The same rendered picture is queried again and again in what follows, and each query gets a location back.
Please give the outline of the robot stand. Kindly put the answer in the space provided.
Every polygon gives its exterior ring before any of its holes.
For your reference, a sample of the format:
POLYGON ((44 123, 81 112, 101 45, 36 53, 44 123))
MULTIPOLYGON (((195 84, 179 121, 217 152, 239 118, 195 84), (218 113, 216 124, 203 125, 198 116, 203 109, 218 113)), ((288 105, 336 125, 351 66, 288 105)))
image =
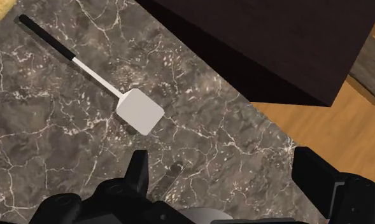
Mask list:
POLYGON ((136 0, 251 102, 329 107, 375 0, 136 0))

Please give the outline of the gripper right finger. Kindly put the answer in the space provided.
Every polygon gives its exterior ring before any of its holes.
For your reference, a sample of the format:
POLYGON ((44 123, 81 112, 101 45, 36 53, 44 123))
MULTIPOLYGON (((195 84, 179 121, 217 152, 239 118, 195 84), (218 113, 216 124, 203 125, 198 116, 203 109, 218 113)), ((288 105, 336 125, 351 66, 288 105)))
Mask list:
POLYGON ((375 224, 375 182, 341 172, 308 147, 296 147, 292 179, 328 224, 375 224))

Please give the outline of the wooden furniture piece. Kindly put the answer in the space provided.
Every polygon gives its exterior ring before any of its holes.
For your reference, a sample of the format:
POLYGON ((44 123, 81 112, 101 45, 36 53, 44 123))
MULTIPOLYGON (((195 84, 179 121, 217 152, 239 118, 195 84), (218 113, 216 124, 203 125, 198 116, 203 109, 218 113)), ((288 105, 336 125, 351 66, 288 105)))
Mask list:
POLYGON ((365 40, 349 75, 375 97, 375 25, 365 40))

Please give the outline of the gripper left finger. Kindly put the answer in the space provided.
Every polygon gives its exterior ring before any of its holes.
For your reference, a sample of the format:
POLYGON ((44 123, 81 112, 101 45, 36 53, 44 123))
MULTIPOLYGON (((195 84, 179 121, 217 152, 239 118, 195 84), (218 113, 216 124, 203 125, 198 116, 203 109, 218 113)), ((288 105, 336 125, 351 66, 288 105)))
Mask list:
POLYGON ((29 224, 187 224, 187 217, 146 198, 148 152, 136 150, 125 176, 101 182, 87 199, 61 193, 45 199, 29 224))

